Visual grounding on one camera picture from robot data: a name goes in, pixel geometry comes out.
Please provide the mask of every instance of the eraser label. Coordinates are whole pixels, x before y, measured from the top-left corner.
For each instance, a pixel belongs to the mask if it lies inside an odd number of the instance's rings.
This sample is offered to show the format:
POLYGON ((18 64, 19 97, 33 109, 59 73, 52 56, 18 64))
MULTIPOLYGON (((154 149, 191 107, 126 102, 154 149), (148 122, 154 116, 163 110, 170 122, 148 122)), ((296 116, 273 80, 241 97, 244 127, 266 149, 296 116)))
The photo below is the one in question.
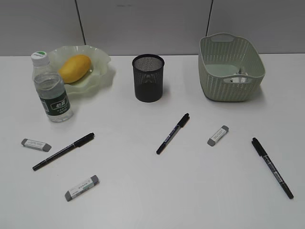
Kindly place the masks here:
POLYGON ((94 183, 91 178, 81 182, 79 185, 71 188, 69 190, 72 199, 78 197, 81 193, 87 191, 88 189, 92 188, 94 183))
POLYGON ((211 139, 215 142, 218 142, 218 140, 227 133, 224 129, 220 128, 212 137, 211 139))
POLYGON ((42 150, 42 148, 44 147, 45 143, 44 142, 37 142, 37 141, 33 141, 33 140, 27 140, 24 143, 25 146, 33 146, 36 148, 40 148, 42 150))

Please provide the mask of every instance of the woven basket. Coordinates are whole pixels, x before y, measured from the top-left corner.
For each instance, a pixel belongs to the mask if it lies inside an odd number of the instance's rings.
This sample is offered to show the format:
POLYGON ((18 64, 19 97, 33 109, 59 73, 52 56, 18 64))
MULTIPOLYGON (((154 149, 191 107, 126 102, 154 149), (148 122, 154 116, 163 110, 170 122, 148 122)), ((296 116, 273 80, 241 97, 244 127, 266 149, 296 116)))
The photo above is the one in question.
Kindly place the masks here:
POLYGON ((205 96, 222 102, 249 99, 265 75, 253 45, 245 38, 228 33, 200 40, 198 67, 205 96))

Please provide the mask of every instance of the bottle cap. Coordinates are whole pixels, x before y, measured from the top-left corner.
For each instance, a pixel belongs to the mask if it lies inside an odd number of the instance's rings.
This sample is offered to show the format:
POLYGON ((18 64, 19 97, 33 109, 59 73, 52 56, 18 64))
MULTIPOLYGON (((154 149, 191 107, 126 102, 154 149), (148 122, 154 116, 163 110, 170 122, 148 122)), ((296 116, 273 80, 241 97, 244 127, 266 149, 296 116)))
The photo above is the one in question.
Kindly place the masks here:
POLYGON ((50 63, 49 57, 44 51, 34 52, 30 57, 35 67, 45 66, 50 63))

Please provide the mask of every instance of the pen holder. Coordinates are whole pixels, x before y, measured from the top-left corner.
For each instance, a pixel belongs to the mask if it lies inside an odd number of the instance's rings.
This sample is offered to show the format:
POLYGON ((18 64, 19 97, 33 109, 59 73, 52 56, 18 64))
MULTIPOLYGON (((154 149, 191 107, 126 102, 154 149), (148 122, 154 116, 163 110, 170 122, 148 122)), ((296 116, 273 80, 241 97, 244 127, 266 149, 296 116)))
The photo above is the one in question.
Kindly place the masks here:
POLYGON ((254 46, 245 38, 228 33, 200 40, 198 67, 205 96, 222 102, 249 99, 265 75, 254 46))
POLYGON ((137 56, 133 62, 135 97, 142 102, 155 102, 163 94, 164 60, 157 55, 137 56))

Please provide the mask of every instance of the gray wall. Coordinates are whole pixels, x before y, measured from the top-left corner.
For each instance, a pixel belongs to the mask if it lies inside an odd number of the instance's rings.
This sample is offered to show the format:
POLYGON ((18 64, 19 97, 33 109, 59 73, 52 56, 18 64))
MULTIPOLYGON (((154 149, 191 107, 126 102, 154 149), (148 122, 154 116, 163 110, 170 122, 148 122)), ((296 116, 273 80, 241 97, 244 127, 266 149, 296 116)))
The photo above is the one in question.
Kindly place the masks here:
MULTIPOLYGON (((211 0, 77 0, 87 44, 110 55, 197 54, 211 0)), ((214 0, 208 34, 230 32, 260 53, 305 52, 302 0, 214 0)), ((2 0, 0 56, 82 45, 74 0, 2 0)))
POLYGON ((114 55, 194 54, 210 0, 78 0, 86 42, 114 55))
POLYGON ((0 28, 0 56, 83 44, 74 0, 1 0, 0 28))
POLYGON ((208 35, 229 32, 259 53, 305 52, 304 0, 215 0, 208 35))

